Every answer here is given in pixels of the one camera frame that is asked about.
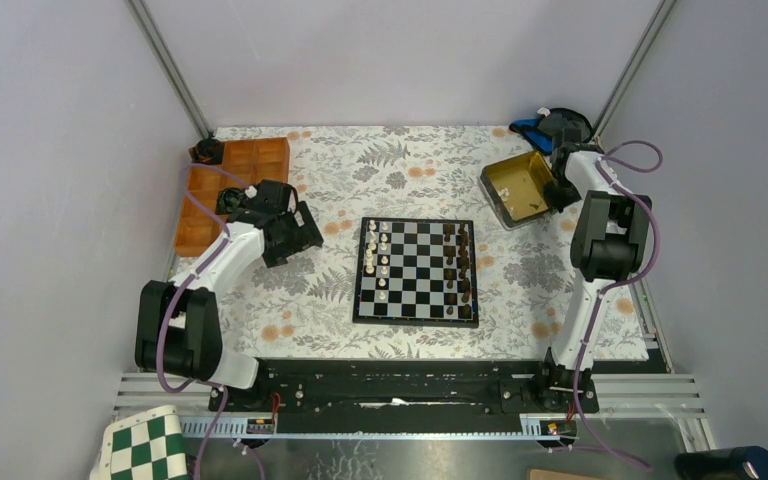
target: floral tablecloth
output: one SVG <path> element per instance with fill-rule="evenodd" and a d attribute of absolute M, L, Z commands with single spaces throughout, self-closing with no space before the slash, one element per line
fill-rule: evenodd
<path fill-rule="evenodd" d="M 503 127 L 220 128 L 219 140 L 286 136 L 290 182 L 325 237 L 267 269 L 256 262 L 220 299 L 226 342 L 258 357 L 540 359 L 572 296 L 569 244 L 578 205 L 506 231 L 478 185 L 485 165 L 530 150 Z M 363 216 L 475 222 L 477 329 L 352 323 Z M 192 259 L 182 259 L 187 265 Z M 596 357 L 646 359 L 627 289 L 597 340 Z"/>

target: green square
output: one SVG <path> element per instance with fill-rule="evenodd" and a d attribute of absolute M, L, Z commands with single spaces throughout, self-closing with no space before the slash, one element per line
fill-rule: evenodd
<path fill-rule="evenodd" d="M 130 470 L 122 470 L 111 475 L 110 480 L 134 480 L 134 476 L 131 475 Z"/>
<path fill-rule="evenodd" d="M 156 462 L 151 462 L 151 474 L 154 478 L 166 478 L 169 476 L 169 470 L 166 468 L 166 459 L 161 458 Z"/>
<path fill-rule="evenodd" d="M 119 430 L 113 432 L 113 451 L 124 450 L 131 448 L 131 429 Z"/>
<path fill-rule="evenodd" d="M 131 450 L 131 466 L 136 467 L 151 462 L 151 445 L 144 443 Z"/>
<path fill-rule="evenodd" d="M 166 456 L 171 457 L 179 453 L 184 453 L 184 436 L 175 433 L 166 437 Z"/>
<path fill-rule="evenodd" d="M 166 420 L 164 417 L 152 418 L 147 422 L 148 424 L 148 438 L 154 440 L 166 435 Z"/>

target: orange tray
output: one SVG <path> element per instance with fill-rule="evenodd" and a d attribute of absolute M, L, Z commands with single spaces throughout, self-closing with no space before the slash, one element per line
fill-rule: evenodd
<path fill-rule="evenodd" d="M 263 179 L 287 182 L 290 169 L 290 143 L 286 138 L 233 140 L 223 142 L 225 152 L 222 170 L 255 184 Z M 219 172 L 205 168 L 190 170 L 187 189 L 199 202 L 211 210 L 216 209 L 219 192 L 228 187 L 240 187 Z M 220 215 L 224 220 L 227 215 Z M 221 227 L 192 202 L 184 197 L 178 231 L 175 234 L 175 253 L 182 257 L 197 257 L 219 236 Z"/>

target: gray wall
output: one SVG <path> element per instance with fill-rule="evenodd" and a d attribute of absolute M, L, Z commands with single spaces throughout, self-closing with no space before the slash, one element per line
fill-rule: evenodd
<path fill-rule="evenodd" d="M 721 445 L 768 447 L 768 2 L 681 2 L 607 132 L 630 138 L 666 154 L 623 181 L 662 224 L 651 281 L 674 359 Z"/>
<path fill-rule="evenodd" d="M 86 478 L 195 140 L 125 2 L 0 2 L 0 478 Z"/>
<path fill-rule="evenodd" d="M 658 0 L 147 3 L 218 127 L 595 120 Z"/>

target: black cylinder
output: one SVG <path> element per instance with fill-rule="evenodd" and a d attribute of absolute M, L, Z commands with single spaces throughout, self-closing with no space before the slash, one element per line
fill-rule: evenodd
<path fill-rule="evenodd" d="M 736 447 L 682 453 L 675 469 L 684 480 L 768 480 L 768 451 Z"/>

